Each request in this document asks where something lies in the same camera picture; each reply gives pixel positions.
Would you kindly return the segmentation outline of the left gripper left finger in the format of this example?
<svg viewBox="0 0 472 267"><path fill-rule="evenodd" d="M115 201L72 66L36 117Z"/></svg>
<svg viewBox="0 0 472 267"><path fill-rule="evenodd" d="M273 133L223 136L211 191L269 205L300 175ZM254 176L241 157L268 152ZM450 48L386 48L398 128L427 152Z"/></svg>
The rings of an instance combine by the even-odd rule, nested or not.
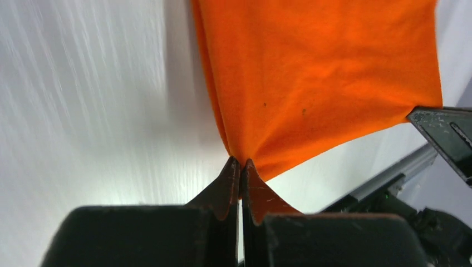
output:
<svg viewBox="0 0 472 267"><path fill-rule="evenodd" d="M240 164L185 205L82 206L61 223L43 266L237 266Z"/></svg>

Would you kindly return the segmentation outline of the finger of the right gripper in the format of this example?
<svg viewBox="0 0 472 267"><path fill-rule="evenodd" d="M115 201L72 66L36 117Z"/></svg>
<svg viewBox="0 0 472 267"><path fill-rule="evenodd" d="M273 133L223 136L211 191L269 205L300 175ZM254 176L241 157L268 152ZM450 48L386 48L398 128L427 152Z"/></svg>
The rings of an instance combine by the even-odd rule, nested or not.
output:
<svg viewBox="0 0 472 267"><path fill-rule="evenodd" d="M418 106L407 119L471 187L471 108Z"/></svg>

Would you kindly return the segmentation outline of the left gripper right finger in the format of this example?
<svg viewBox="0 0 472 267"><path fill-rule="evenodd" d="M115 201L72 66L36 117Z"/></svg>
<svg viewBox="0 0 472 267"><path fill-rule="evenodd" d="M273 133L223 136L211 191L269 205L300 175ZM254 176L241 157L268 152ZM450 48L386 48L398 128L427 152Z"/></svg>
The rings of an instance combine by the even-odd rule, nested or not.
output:
<svg viewBox="0 0 472 267"><path fill-rule="evenodd" d="M245 266L426 266L420 241L394 214L303 214L252 160L241 174Z"/></svg>

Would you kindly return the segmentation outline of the orange t-shirt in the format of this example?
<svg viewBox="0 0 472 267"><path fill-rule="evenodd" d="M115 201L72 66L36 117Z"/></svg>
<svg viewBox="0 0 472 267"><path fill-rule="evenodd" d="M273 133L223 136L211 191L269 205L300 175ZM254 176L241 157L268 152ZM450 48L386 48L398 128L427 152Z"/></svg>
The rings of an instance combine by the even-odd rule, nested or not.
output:
<svg viewBox="0 0 472 267"><path fill-rule="evenodd" d="M223 144L265 181L441 107L435 1L192 1Z"/></svg>

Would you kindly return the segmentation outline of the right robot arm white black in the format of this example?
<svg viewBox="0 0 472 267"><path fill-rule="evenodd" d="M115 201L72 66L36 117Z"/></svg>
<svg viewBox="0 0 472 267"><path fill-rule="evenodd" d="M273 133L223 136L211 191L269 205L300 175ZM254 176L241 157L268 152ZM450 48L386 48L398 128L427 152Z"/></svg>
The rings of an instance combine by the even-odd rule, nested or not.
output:
<svg viewBox="0 0 472 267"><path fill-rule="evenodd" d="M471 227L444 211L420 211L398 198L414 176L440 155L471 186L471 108L415 107L408 121L427 144L403 157L323 212L390 213L416 232L430 266L471 266Z"/></svg>

